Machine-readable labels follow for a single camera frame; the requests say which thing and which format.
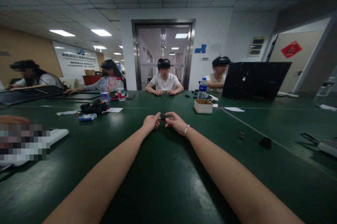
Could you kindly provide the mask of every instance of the plastic bottle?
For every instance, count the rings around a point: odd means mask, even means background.
[[[101,92],[101,100],[103,102],[110,101],[110,93],[108,90],[108,86],[105,84],[104,81],[101,81],[101,85],[99,86],[99,91]]]
[[[336,77],[329,77],[327,80],[323,82],[316,96],[319,96],[319,97],[328,96],[331,90],[333,89],[333,85],[335,82],[336,82]]]
[[[207,91],[207,82],[206,78],[203,78],[203,80],[199,84],[199,92],[198,92],[198,99],[205,99],[206,98],[206,91]]]
[[[119,101],[125,101],[125,91],[124,91],[124,84],[120,80],[120,78],[117,78],[116,84],[115,84],[117,93],[118,93],[118,100]]]

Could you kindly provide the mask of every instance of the company logo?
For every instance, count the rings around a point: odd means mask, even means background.
[[[81,54],[81,55],[84,55],[84,50],[81,50],[81,49],[76,49],[76,53],[78,54]]]

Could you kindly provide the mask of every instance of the green table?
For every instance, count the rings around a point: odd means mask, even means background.
[[[315,107],[310,94],[298,99],[277,98],[274,102],[221,97],[218,102],[221,106],[245,108],[244,113],[231,112],[232,117],[216,109],[213,114],[196,113],[191,92],[166,98],[130,91],[133,93],[136,94],[133,100],[111,103],[113,107],[124,108],[120,113],[105,113],[92,122],[80,123],[72,115],[56,116],[56,112],[76,109],[82,104],[75,101],[36,100],[0,108],[1,115],[25,116],[34,124],[70,131],[51,147],[49,160],[30,161],[1,174],[1,223],[42,222],[99,160],[142,125],[146,115],[158,111],[178,113],[244,164],[305,223],[336,223],[337,160],[296,144],[306,141],[299,138],[298,132],[317,137],[336,133],[335,113]],[[334,98],[329,102],[325,104],[333,105]],[[317,133],[319,128],[324,133]],[[242,130],[246,132],[244,141],[238,139]],[[275,141],[271,150],[258,144],[260,132]],[[308,153],[315,157],[313,161]],[[102,222],[239,223],[239,220],[188,141],[161,125],[144,140]]]

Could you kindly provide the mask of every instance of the red paper cutting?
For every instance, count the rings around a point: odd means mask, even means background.
[[[297,41],[294,41],[285,48],[281,49],[281,52],[285,57],[290,58],[301,50],[303,50],[303,48],[298,44]]]

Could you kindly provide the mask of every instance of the silver bracelet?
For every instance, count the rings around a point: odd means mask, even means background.
[[[190,127],[190,125],[187,125],[186,129],[185,129],[185,138],[186,138],[186,133],[187,133],[187,129]]]

